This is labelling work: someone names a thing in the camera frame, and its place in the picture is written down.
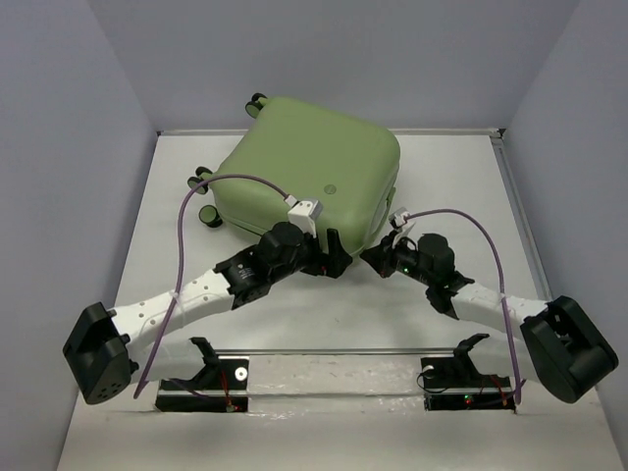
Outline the green hard-shell suitcase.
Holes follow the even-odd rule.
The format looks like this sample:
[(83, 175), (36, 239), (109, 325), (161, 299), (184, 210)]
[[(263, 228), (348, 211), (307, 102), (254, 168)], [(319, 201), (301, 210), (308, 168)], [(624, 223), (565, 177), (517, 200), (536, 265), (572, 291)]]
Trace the green hard-shell suitcase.
[(352, 256), (373, 243), (393, 201), (400, 147), (386, 128), (294, 98), (254, 94), (254, 122), (216, 170), (188, 178), (226, 223), (256, 235), (287, 217), (282, 191), (319, 201), (320, 237), (335, 229)]

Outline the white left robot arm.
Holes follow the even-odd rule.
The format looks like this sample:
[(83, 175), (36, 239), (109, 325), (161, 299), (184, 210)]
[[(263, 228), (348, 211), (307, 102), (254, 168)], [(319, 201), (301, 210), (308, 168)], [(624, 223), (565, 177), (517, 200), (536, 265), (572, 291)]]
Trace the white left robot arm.
[(297, 272), (339, 278), (352, 258), (337, 230), (329, 229), (326, 239), (323, 249), (319, 238), (279, 222), (186, 285), (126, 306), (85, 307), (63, 346), (84, 402), (100, 404), (132, 384), (149, 382), (158, 360), (174, 359), (163, 344), (171, 332), (254, 302)]

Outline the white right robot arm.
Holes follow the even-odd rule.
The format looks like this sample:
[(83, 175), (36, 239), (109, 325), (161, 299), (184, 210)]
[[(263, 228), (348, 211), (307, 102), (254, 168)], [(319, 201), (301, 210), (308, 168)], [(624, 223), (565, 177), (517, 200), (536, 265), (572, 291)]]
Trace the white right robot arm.
[(520, 375), (563, 402), (576, 402), (619, 365), (616, 352), (577, 301), (564, 295), (552, 301), (526, 299), (486, 288), (456, 270), (454, 252), (442, 235), (426, 234), (414, 242), (391, 233), (360, 258), (383, 278), (400, 273), (425, 285), (437, 312), (522, 341)]

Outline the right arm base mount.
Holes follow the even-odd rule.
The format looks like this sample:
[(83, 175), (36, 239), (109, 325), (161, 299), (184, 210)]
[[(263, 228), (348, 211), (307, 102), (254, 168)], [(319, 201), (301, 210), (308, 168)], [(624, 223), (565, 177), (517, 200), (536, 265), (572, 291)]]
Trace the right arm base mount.
[(472, 372), (453, 356), (423, 357), (416, 382), (427, 411), (516, 410), (509, 378)]

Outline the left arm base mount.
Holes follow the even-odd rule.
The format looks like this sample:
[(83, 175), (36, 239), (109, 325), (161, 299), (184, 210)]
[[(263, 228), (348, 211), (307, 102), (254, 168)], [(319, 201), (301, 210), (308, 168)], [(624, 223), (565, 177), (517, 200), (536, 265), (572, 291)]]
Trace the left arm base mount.
[(245, 413), (248, 380), (248, 357), (221, 356), (216, 369), (205, 367), (191, 380), (160, 382), (155, 408), (171, 413)]

